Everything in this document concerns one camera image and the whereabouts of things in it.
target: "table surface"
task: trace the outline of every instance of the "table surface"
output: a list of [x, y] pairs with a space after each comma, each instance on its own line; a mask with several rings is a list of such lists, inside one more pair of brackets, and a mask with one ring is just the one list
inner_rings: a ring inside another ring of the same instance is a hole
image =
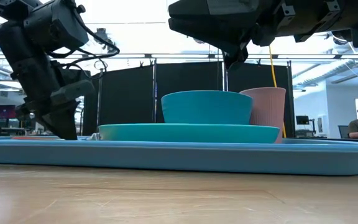
[[0, 223], [358, 224], [358, 176], [0, 165]]

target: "teal bowl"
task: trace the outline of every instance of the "teal bowl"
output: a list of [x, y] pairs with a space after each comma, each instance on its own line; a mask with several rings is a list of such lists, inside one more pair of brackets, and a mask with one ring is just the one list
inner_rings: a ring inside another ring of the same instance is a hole
[[232, 124], [109, 124], [102, 140], [148, 142], [274, 143], [279, 128]]
[[162, 98], [166, 123], [249, 124], [253, 99], [228, 91], [183, 91]]

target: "yellow cable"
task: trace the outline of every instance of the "yellow cable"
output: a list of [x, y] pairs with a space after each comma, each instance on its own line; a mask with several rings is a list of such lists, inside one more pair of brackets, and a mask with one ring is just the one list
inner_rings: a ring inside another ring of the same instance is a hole
[[[272, 66], [272, 76], [273, 76], [274, 87], [277, 88], [276, 74], [274, 72], [273, 54], [272, 54], [272, 47], [271, 46], [268, 47], [268, 52], [270, 54], [270, 64]], [[287, 138], [287, 132], [285, 131], [285, 123], [283, 123], [283, 135], [284, 135], [284, 138]]]

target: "blue tray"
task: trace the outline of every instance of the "blue tray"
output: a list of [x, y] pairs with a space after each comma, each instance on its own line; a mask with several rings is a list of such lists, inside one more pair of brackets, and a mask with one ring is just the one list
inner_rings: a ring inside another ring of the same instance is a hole
[[358, 142], [285, 144], [0, 140], [0, 164], [358, 175]]

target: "computer monitor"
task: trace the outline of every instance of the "computer monitor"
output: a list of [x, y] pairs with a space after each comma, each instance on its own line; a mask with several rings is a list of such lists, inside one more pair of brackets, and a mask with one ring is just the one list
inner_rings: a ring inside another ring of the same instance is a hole
[[297, 125], [309, 125], [309, 116], [296, 116]]
[[0, 105], [0, 119], [13, 119], [16, 117], [16, 105]]

